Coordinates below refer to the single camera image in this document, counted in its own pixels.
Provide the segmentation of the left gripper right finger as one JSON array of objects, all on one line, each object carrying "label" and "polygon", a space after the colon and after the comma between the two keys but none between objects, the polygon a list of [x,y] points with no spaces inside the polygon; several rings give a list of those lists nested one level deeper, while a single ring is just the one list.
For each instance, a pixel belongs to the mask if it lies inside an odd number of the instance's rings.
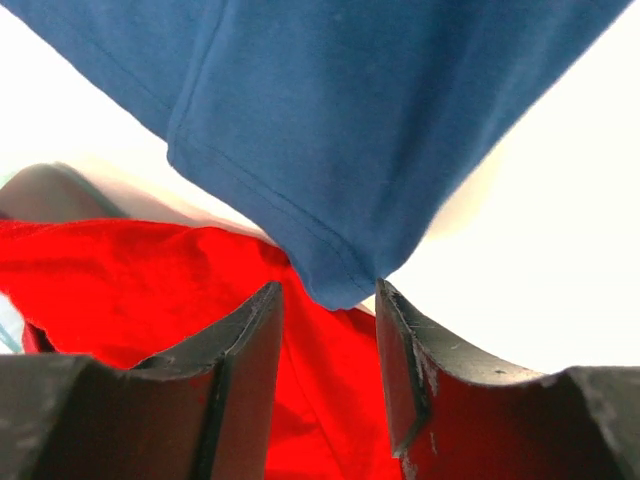
[{"label": "left gripper right finger", "polygon": [[407,479],[635,479],[639,371],[542,374],[439,325],[377,283],[391,451]]}]

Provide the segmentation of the blue t shirt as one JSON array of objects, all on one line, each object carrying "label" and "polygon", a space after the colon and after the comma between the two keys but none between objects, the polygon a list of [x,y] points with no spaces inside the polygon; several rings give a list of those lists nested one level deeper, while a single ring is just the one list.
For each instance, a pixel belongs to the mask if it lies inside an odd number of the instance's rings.
[{"label": "blue t shirt", "polygon": [[41,1],[6,8],[347,309],[623,1]]}]

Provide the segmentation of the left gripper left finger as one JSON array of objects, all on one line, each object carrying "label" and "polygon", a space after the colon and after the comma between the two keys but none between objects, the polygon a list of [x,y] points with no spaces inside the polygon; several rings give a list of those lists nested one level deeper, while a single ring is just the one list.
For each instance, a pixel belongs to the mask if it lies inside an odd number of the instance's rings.
[{"label": "left gripper left finger", "polygon": [[1,359],[5,479],[260,479],[283,330],[280,284],[130,370]]}]

